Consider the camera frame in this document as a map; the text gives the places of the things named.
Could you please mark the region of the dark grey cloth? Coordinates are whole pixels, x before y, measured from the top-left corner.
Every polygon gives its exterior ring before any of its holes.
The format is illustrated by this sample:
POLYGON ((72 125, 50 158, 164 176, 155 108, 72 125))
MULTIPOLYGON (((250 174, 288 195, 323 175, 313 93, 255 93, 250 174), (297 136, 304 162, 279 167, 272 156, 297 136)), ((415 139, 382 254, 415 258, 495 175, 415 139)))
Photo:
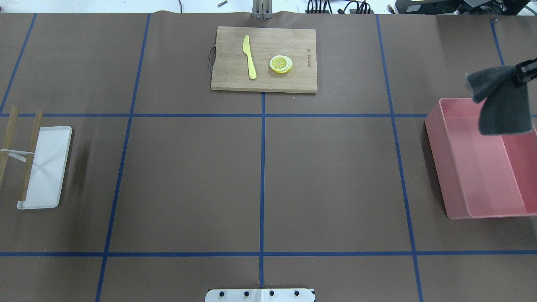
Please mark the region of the dark grey cloth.
POLYGON ((517 65, 465 74, 472 101, 482 104, 478 117, 481 135, 522 135, 534 129, 528 82, 519 76, 517 65))

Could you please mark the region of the black monitor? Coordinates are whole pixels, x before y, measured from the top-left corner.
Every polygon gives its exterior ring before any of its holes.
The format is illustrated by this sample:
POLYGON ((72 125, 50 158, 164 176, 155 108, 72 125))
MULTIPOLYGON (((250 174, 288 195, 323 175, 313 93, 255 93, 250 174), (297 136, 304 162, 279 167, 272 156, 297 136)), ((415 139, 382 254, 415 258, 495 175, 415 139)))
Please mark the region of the black monitor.
POLYGON ((530 0, 396 0, 400 15, 503 15, 516 16, 530 0))

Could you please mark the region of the pink plastic bin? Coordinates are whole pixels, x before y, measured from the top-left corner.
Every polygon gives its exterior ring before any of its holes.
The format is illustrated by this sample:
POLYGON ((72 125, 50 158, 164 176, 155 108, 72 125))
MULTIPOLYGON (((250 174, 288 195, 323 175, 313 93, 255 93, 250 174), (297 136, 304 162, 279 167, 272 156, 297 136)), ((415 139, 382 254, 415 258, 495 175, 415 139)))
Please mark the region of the pink plastic bin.
POLYGON ((441 98, 425 119, 448 218, 482 219, 537 213, 536 130, 482 135, 482 105, 441 98))

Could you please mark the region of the yellow lemon slices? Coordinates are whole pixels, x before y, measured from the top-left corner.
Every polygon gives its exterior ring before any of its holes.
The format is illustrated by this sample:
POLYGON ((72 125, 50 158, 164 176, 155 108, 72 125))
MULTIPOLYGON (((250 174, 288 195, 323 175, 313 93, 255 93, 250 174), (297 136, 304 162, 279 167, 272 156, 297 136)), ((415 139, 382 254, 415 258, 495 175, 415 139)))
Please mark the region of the yellow lemon slices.
POLYGON ((293 61, 290 57, 276 55, 270 59, 270 68, 277 74, 286 74, 293 68, 293 61))

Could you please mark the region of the bamboo cutting board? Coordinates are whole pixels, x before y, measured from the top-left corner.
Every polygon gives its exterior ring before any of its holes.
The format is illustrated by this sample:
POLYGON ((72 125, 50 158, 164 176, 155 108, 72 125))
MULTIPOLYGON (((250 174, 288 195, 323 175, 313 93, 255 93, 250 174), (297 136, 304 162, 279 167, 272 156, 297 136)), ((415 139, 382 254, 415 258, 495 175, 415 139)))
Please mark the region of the bamboo cutting board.
POLYGON ((216 32, 215 60, 211 89, 217 91, 248 91, 316 94, 317 33, 314 29, 279 29, 219 26, 216 32), (250 36, 250 48, 257 72, 249 79, 243 39, 250 36), (276 55, 290 57, 293 68, 277 74, 270 68, 276 55))

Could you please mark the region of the yellow plastic knife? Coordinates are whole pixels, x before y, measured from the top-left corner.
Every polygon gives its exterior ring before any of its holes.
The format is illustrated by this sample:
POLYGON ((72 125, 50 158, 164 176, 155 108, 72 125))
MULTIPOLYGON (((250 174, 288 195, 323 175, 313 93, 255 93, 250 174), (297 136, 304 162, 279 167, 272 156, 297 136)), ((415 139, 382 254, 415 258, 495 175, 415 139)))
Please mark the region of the yellow plastic knife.
POLYGON ((245 35, 243 39, 243 46, 242 46, 243 53, 247 57, 247 65, 248 65, 248 76, 250 80, 255 80, 257 78, 257 72, 255 70, 255 65, 253 63, 253 56, 251 54, 251 48, 250 48, 250 36, 245 35))

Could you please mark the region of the white rectangular tray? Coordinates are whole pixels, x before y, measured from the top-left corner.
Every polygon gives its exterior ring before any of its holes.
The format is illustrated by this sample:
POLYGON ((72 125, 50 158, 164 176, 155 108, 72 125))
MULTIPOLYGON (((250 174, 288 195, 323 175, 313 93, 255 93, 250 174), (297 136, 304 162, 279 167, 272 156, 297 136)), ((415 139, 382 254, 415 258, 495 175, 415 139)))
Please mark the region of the white rectangular tray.
POLYGON ((72 132, 70 126, 40 128, 26 198, 18 201, 19 210, 59 205, 72 132))

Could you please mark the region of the wooden chopstick near tray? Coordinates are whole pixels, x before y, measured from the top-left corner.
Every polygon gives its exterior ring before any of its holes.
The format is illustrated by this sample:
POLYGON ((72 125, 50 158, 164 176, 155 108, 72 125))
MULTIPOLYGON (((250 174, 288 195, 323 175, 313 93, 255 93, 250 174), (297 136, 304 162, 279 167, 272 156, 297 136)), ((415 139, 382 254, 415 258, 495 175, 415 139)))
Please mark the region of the wooden chopstick near tray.
POLYGON ((35 158, 36 146, 38 144, 40 127, 42 126, 42 118, 44 111, 38 110, 35 114, 35 121, 32 130, 32 136, 29 142, 28 155, 26 157, 25 167, 23 171, 23 180, 21 184, 21 191, 19 194, 19 201, 24 202, 26 200, 27 191, 29 187, 29 179, 31 177, 33 161, 35 158))

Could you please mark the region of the wooden chopstick far side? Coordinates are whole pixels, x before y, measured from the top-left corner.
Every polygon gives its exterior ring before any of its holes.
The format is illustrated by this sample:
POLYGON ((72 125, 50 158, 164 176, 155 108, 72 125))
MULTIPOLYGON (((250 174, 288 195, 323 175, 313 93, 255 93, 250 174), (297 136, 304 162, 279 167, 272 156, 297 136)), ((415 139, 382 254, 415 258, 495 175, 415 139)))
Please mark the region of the wooden chopstick far side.
POLYGON ((3 140, 1 151, 0 151, 0 185, 1 186, 2 186, 4 175, 5 175, 7 161, 8 161, 8 151, 4 151, 4 149, 11 149, 12 141, 14 140, 14 137, 15 137, 18 115, 19 115, 19 108, 17 106, 13 106, 11 109, 10 115, 8 117, 6 134, 4 136, 4 140, 3 140))

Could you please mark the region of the aluminium frame post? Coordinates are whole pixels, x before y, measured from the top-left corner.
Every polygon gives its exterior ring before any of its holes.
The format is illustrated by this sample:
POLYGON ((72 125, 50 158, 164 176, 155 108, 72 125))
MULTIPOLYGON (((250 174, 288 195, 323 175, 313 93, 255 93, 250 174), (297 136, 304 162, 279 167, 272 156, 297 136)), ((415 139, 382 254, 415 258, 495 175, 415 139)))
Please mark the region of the aluminium frame post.
POLYGON ((253 1, 253 19, 272 19, 272 0, 254 0, 253 1))

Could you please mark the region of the white pedestal column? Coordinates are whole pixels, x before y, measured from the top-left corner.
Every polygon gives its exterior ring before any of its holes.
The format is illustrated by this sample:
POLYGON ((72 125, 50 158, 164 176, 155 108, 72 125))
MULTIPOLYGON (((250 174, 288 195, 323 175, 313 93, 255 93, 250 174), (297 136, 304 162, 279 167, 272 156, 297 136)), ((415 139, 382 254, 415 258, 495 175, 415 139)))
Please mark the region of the white pedestal column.
POLYGON ((213 289, 206 302, 315 302, 315 290, 307 288, 213 289))

